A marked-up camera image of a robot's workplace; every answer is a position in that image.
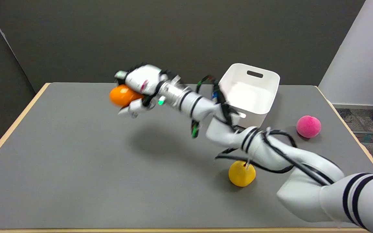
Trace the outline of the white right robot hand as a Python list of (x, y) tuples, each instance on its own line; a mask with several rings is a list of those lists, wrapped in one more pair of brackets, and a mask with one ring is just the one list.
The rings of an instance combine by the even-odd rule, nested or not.
[(136, 118), (140, 113), (154, 108), (155, 97), (161, 86), (168, 81), (168, 76), (163, 70), (150, 64), (138, 65), (128, 71), (118, 71), (114, 77), (117, 84), (125, 84), (143, 96), (118, 111), (119, 116), (131, 118)]

